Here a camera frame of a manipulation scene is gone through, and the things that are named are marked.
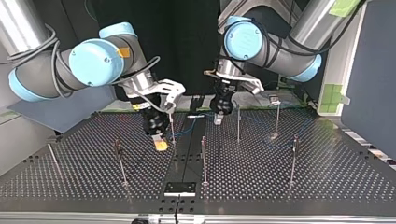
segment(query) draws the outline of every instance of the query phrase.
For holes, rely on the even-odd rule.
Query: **metal post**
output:
[[[298,135],[294,135],[293,147],[292,147],[293,163],[291,165],[291,174],[290,174],[290,191],[294,185],[294,171],[295,171],[296,157],[297,157],[297,152],[299,150],[299,146],[300,146],[300,142],[299,142]]]
[[[204,184],[204,186],[207,186],[207,185],[209,185],[209,183],[207,182],[207,176],[206,176],[206,137],[205,136],[202,137],[201,144],[202,144],[201,157],[204,162],[204,183],[203,184]]]
[[[59,166],[58,159],[56,159],[55,153],[53,152],[52,145],[51,145],[50,143],[48,143],[47,146],[49,147],[50,155],[51,155],[53,161],[55,162],[55,165],[56,165],[56,168],[58,169],[59,175],[60,175],[61,178],[62,178],[61,167]]]
[[[122,185],[124,187],[127,187],[127,186],[129,186],[129,183],[128,183],[128,180],[126,179],[125,169],[124,169],[124,166],[122,163],[122,148],[121,148],[121,140],[119,138],[116,138],[116,141],[114,143],[114,152],[116,154],[116,159],[120,163],[120,168],[122,171],[122,178],[123,178]]]
[[[9,56],[36,49],[49,37],[31,0],[0,0],[0,41]]]
[[[172,114],[169,114],[169,122],[171,123],[171,130],[172,130],[172,144],[174,145],[174,147],[176,147],[175,128],[174,128],[174,121],[172,119]]]
[[[238,136],[237,136],[237,142],[239,143],[241,140],[240,134],[241,134],[241,107],[237,105],[237,110],[238,110]]]

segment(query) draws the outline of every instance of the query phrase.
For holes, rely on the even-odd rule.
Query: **black cable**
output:
[[[295,5],[294,0],[291,0],[290,16],[289,16],[289,25],[290,26],[291,26],[291,19],[292,19],[293,11],[294,11],[294,5]]]
[[[176,204],[176,209],[175,209],[175,213],[174,213],[175,224],[178,224],[177,209],[178,209],[178,203],[179,203],[179,201],[180,201],[180,195],[178,195],[178,197],[177,197],[177,204]]]
[[[314,106],[315,106],[316,108],[318,108],[318,104],[315,103],[314,98],[311,97],[311,95],[309,94],[308,90],[305,88],[304,83],[301,83],[301,86],[303,87],[303,92],[305,92],[305,93],[308,95],[308,97],[311,99],[310,101],[314,104]]]

